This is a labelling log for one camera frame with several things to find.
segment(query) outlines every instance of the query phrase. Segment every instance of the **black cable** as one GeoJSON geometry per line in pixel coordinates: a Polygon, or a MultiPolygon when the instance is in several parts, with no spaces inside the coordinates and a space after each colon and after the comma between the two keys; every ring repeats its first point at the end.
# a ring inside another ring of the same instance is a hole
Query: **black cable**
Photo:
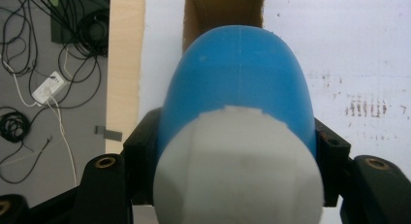
{"type": "Polygon", "coordinates": [[[30,122],[27,117],[13,109],[12,112],[0,115],[0,136],[11,143],[23,141],[30,131],[30,122]]]}
{"type": "MultiPolygon", "coordinates": [[[[73,108],[81,107],[81,106],[85,105],[86,103],[88,103],[90,100],[92,100],[92,99],[94,98],[94,96],[97,94],[97,92],[98,92],[98,90],[99,90],[99,88],[100,88],[100,85],[101,85],[102,72],[101,72],[101,67],[100,67],[100,64],[99,64],[99,62],[98,62],[98,60],[97,60],[97,57],[95,57],[95,58],[93,58],[93,59],[94,59],[94,66],[93,66],[93,68],[92,68],[92,71],[91,71],[90,74],[88,74],[87,77],[84,79],[84,80],[86,80],[88,77],[90,77],[90,76],[93,74],[93,72],[95,71],[95,69],[97,68],[97,72],[98,72],[98,83],[97,83],[97,86],[96,86],[96,88],[94,89],[93,93],[92,93],[86,100],[84,100],[83,102],[81,102],[81,103],[79,103],[79,104],[72,105],[72,106],[62,106],[62,105],[59,105],[59,108],[60,108],[60,109],[73,109],[73,108]]],[[[80,71],[80,68],[79,68],[78,70],[76,70],[76,72],[73,74],[73,78],[71,79],[71,81],[75,81],[75,80],[76,80],[76,77],[78,76],[79,71],[80,71]]],[[[71,89],[73,88],[73,85],[74,85],[74,84],[75,84],[74,82],[71,82],[71,83],[70,83],[69,88],[68,88],[66,94],[63,96],[62,99],[60,99],[60,100],[58,101],[58,104],[60,104],[60,103],[62,103],[63,101],[66,100],[66,98],[69,96],[70,91],[71,91],[71,89]]]]}
{"type": "Polygon", "coordinates": [[[108,9],[93,12],[79,22],[79,41],[90,52],[90,56],[108,56],[109,24],[108,9]]]}
{"type": "Polygon", "coordinates": [[[21,151],[21,149],[22,149],[23,146],[24,146],[24,143],[21,143],[20,147],[19,147],[15,152],[13,152],[13,153],[10,154],[9,156],[5,157],[2,161],[0,161],[0,177],[1,177],[1,179],[3,179],[5,182],[8,182],[8,183],[10,183],[10,184],[19,184],[19,183],[24,182],[24,181],[31,175],[31,173],[33,172],[34,168],[35,168],[36,165],[37,165],[37,162],[38,162],[39,159],[40,159],[40,156],[42,156],[43,151],[46,149],[46,147],[48,146],[48,144],[50,143],[50,141],[51,141],[51,139],[47,139],[46,144],[43,146],[42,150],[41,150],[41,151],[39,152],[39,154],[37,155],[36,160],[34,161],[33,165],[31,166],[31,168],[30,168],[30,170],[27,172],[27,174],[26,174],[23,178],[21,178],[21,179],[19,179],[19,180],[17,180],[17,181],[12,181],[12,180],[4,177],[3,172],[2,172],[2,170],[1,170],[1,166],[3,165],[3,163],[4,163],[6,160],[8,160],[9,158],[11,158],[11,157],[13,157],[14,155],[16,155],[19,151],[21,151]]]}
{"type": "Polygon", "coordinates": [[[13,181],[10,179],[7,179],[4,177],[3,172],[2,172],[2,166],[4,164],[4,162],[6,162],[8,159],[10,159],[11,157],[15,156],[17,153],[19,153],[23,147],[26,147],[28,149],[30,149],[29,147],[27,147],[24,144],[24,137],[27,136],[29,129],[31,127],[31,125],[34,123],[34,121],[37,119],[37,117],[40,115],[40,113],[42,113],[44,110],[47,110],[48,108],[44,108],[41,109],[40,111],[38,111],[36,113],[36,115],[33,117],[32,121],[28,121],[27,117],[25,117],[21,112],[17,111],[14,108],[11,107],[2,107],[0,108],[0,110],[3,109],[9,109],[12,110],[9,113],[3,114],[0,116],[0,123],[1,124],[1,130],[5,130],[6,131],[6,136],[10,136],[10,139],[5,138],[7,141],[12,142],[12,143],[18,143],[20,142],[20,146],[17,150],[15,150],[13,153],[9,154],[8,156],[6,156],[5,158],[3,158],[0,161],[0,178],[3,179],[4,181],[11,183],[11,184],[19,184],[22,183],[23,181],[25,181],[33,172],[34,168],[37,165],[37,162],[39,161],[40,156],[42,155],[44,149],[46,149],[46,147],[48,146],[49,142],[51,141],[51,138],[47,139],[46,144],[42,147],[41,151],[39,152],[39,154],[36,157],[35,162],[33,163],[33,165],[31,166],[30,170],[28,171],[28,173],[21,179],[13,181]]]}
{"type": "Polygon", "coordinates": [[[2,61],[1,63],[3,64],[3,67],[8,71],[9,74],[15,74],[16,76],[20,77],[23,75],[26,75],[29,73],[32,69],[35,68],[36,66],[36,61],[37,61],[37,40],[35,39],[34,34],[34,28],[31,24],[32,22],[32,17],[31,17],[31,10],[30,6],[28,6],[28,14],[25,11],[25,6],[24,4],[26,3],[25,0],[14,0],[15,2],[18,3],[18,7],[16,10],[8,10],[6,8],[1,8],[0,11],[4,11],[9,14],[9,16],[5,20],[5,24],[3,26],[3,35],[2,35],[2,40],[0,44],[2,45],[2,50],[1,50],[1,55],[2,55],[2,61]],[[14,26],[13,31],[9,30],[9,21],[12,19],[21,19],[22,24],[19,27],[18,31],[16,31],[16,27],[14,26]],[[23,39],[23,35],[28,34],[28,41],[26,42],[23,39]],[[16,53],[15,55],[9,56],[9,47],[11,45],[15,45],[18,43],[18,40],[23,42],[23,49],[16,53]],[[35,45],[35,55],[34,59],[32,56],[32,46],[33,44],[35,45]],[[27,51],[27,56],[25,56],[25,59],[21,59],[20,56],[23,55],[27,51]],[[18,60],[20,64],[22,64],[20,69],[17,69],[15,66],[12,65],[12,60],[18,60]],[[32,60],[32,67],[29,66],[30,60],[32,60]],[[7,63],[8,65],[14,67],[14,71],[10,71],[7,66],[5,65],[7,63]]]}
{"type": "Polygon", "coordinates": [[[88,59],[83,59],[83,60],[82,60],[82,63],[81,63],[81,64],[79,65],[79,67],[76,69],[75,75],[74,75],[72,78],[68,78],[68,77],[66,76],[66,73],[67,73],[67,72],[63,72],[63,68],[61,68],[61,61],[60,61],[60,58],[61,58],[61,55],[63,54],[64,49],[65,49],[65,48],[63,48],[63,49],[60,50],[60,53],[58,54],[58,57],[57,57],[58,70],[60,71],[60,74],[63,76],[63,78],[64,78],[65,80],[68,80],[69,82],[72,82],[72,83],[81,83],[81,82],[83,82],[83,81],[86,81],[88,78],[90,78],[91,74],[94,72],[94,69],[95,69],[95,67],[96,67],[96,63],[94,63],[94,66],[93,66],[91,72],[90,72],[85,78],[76,80],[76,75],[77,75],[77,73],[85,66],[85,63],[86,63],[89,59],[95,59],[95,60],[97,60],[97,59],[96,59],[96,58],[93,58],[93,57],[90,57],[90,58],[88,58],[88,59]]]}
{"type": "Polygon", "coordinates": [[[27,2],[34,3],[37,6],[37,8],[39,8],[46,15],[50,16],[53,20],[57,21],[60,25],[64,26],[68,30],[71,29],[70,24],[66,21],[66,18],[62,16],[52,4],[49,3],[50,2],[49,0],[47,1],[39,0],[39,1],[47,7],[47,10],[50,11],[50,13],[48,13],[41,5],[39,5],[34,0],[27,0],[27,2]]]}

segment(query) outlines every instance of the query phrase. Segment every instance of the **blue object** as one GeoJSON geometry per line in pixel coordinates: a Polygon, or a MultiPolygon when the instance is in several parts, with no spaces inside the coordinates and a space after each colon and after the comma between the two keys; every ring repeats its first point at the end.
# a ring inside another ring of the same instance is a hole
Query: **blue object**
{"type": "Polygon", "coordinates": [[[204,33],[187,49],[163,107],[157,160],[187,123],[225,106],[257,108],[287,123],[315,157],[314,116],[304,76],[291,50],[273,33],[224,26],[204,33]]]}

